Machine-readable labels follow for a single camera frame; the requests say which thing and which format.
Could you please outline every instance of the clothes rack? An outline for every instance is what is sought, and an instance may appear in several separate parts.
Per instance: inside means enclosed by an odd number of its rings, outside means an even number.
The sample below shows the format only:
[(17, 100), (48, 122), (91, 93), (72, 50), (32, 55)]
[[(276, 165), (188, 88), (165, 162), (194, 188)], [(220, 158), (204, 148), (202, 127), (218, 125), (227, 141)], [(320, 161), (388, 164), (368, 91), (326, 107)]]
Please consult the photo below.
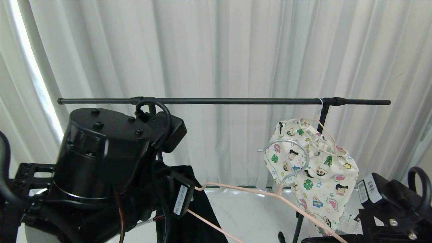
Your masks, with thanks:
[[(154, 97), (132, 97), (128, 99), (63, 99), (59, 98), (57, 102), (60, 105), (65, 104), (132, 104), (136, 105), (142, 99), (155, 99), (165, 105), (322, 105), (320, 123), (324, 125), (330, 106), (343, 105), (390, 105), (390, 100), (380, 99), (345, 99), (340, 97), (332, 98), (311, 98), (311, 99), (285, 99), (285, 98), (154, 98)], [(151, 114), (156, 114), (156, 106), (149, 105)], [(319, 133), (323, 128), (318, 125)], [(300, 230), (303, 224), (303, 215), (298, 212), (295, 214), (297, 225), (295, 227), (292, 242), (297, 243), (299, 240)]]

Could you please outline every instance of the yellow star print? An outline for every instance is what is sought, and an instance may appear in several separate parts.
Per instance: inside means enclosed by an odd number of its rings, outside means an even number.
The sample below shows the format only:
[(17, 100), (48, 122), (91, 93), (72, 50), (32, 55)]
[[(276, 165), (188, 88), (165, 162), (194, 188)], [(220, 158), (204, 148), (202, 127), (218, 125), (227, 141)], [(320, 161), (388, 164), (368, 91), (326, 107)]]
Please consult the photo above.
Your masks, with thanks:
[(348, 163), (345, 163), (345, 164), (343, 165), (343, 167), (345, 167), (345, 169), (351, 169), (351, 165), (348, 164)]

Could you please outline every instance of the black cable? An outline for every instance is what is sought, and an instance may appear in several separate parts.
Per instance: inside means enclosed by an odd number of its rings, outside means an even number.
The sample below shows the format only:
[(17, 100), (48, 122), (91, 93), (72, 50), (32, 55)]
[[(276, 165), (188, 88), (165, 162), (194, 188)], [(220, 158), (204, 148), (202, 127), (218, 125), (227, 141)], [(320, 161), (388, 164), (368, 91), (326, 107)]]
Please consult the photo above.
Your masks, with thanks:
[(431, 204), (432, 199), (432, 186), (426, 172), (420, 167), (412, 167), (408, 172), (408, 187), (417, 192), (416, 189), (416, 174), (419, 175), (420, 181), (422, 182), (422, 200), (419, 206), (416, 208), (417, 213), (425, 212)]
[(172, 127), (172, 118), (171, 118), (171, 113), (169, 112), (168, 108), (162, 104), (161, 102), (157, 101), (157, 100), (153, 100), (153, 99), (143, 99), (140, 102), (137, 103), (136, 107), (135, 107), (135, 113), (139, 114), (141, 111), (141, 107), (143, 105), (148, 105), (148, 104), (153, 104), (156, 106), (159, 106), (162, 111), (165, 114), (166, 117), (166, 125), (165, 125), (165, 130), (164, 133), (162, 134), (162, 136), (160, 137), (159, 141), (155, 141), (155, 143), (152, 145), (155, 150), (154, 152), (152, 152), (153, 154), (150, 156), (150, 160), (151, 160), (151, 164), (150, 164), (150, 179), (151, 179), (151, 184), (152, 184), (152, 188), (155, 191), (155, 195), (161, 205), (162, 208), (162, 213), (163, 216), (165, 218), (165, 230), (164, 230), (164, 234), (163, 234), (163, 239), (162, 239), (162, 243), (167, 243), (168, 242), (168, 238), (169, 238), (169, 234), (171, 231), (171, 218), (170, 218), (170, 211), (168, 208), (168, 205), (161, 193), (161, 190), (159, 189), (159, 187), (157, 186), (157, 181), (156, 181), (156, 175), (155, 175), (155, 164), (156, 164), (156, 154), (157, 153), (161, 153), (162, 154), (162, 146), (163, 144), (166, 142), (166, 140), (168, 139), (168, 136), (170, 134), (171, 131), (171, 127)]
[[(13, 193), (7, 184), (9, 179), (9, 166), (10, 144), (6, 135), (0, 131), (0, 193), (6, 201), (22, 210), (28, 210), (33, 202)], [(51, 223), (56, 225), (70, 241), (73, 243), (84, 243), (79, 232), (74, 229), (55, 209), (42, 205), (40, 213)]]

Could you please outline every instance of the hanging garment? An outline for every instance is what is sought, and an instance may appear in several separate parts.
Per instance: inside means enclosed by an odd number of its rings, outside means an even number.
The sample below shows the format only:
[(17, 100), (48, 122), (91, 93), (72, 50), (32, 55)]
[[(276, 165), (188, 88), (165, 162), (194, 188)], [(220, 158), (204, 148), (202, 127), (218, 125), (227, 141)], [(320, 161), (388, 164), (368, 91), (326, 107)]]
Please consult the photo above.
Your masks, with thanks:
[(280, 121), (270, 141), (290, 139), (300, 143), (310, 161), (304, 173), (304, 152), (294, 144), (275, 143), (266, 150), (264, 162), (276, 184), (291, 186), (299, 207), (335, 230), (358, 179), (359, 169), (348, 154), (325, 138), (305, 119)]
[[(173, 166), (171, 169), (175, 172), (183, 174), (190, 180), (195, 182), (195, 185), (201, 187), (195, 178), (194, 171), (191, 166)], [(207, 219), (214, 225), (220, 228), (219, 222), (213, 212), (209, 199), (204, 191), (194, 191), (193, 201), (189, 204), (189, 209), (203, 218)], [(156, 215), (163, 215), (162, 211), (158, 210)], [(163, 220), (156, 221), (156, 233), (158, 242), (162, 242), (165, 222)], [(225, 235), (215, 230), (208, 224), (202, 222), (191, 214), (185, 214), (181, 219), (171, 217), (171, 231), (169, 234), (169, 243), (228, 243)]]

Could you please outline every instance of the silver screw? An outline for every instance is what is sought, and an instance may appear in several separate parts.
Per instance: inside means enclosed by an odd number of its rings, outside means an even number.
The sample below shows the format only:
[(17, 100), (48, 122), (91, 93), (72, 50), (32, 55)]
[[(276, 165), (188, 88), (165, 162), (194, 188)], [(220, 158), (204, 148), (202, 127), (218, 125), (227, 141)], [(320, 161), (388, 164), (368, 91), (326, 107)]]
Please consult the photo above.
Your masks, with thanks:
[(416, 240), (416, 239), (417, 239), (417, 235), (414, 234), (414, 232), (411, 231), (411, 232), (408, 234), (408, 238), (410, 238), (411, 240)]
[(393, 227), (396, 227), (396, 226), (397, 226), (397, 221), (396, 221), (394, 218), (391, 218), (391, 219), (389, 220), (389, 222), (390, 222), (390, 225), (391, 225), (391, 226), (393, 226)]

